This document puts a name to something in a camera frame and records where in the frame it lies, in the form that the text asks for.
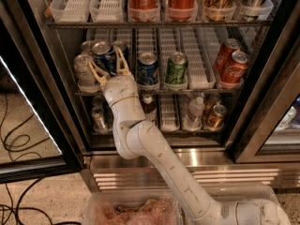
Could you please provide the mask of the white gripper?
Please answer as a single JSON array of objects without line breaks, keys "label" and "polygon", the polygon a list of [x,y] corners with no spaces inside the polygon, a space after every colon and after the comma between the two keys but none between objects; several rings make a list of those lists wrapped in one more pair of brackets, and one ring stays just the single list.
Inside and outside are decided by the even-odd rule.
[{"label": "white gripper", "polygon": [[113,49],[117,58],[117,76],[110,78],[110,75],[99,68],[94,61],[89,61],[88,66],[100,87],[104,87],[104,97],[111,107],[116,104],[136,106],[139,104],[137,84],[131,77],[132,74],[129,70],[128,62],[121,49],[116,45],[113,46]]}]

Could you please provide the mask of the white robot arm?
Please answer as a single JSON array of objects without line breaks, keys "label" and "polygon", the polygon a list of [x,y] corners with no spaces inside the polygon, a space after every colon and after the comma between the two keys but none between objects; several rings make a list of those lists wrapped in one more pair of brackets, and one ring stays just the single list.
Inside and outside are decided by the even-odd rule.
[{"label": "white robot arm", "polygon": [[117,57],[115,76],[93,62],[89,67],[112,109],[112,134],[122,158],[145,157],[151,161],[194,225],[291,225],[280,205],[269,200],[214,200],[183,165],[157,126],[145,118],[127,60],[119,47],[113,50]]}]

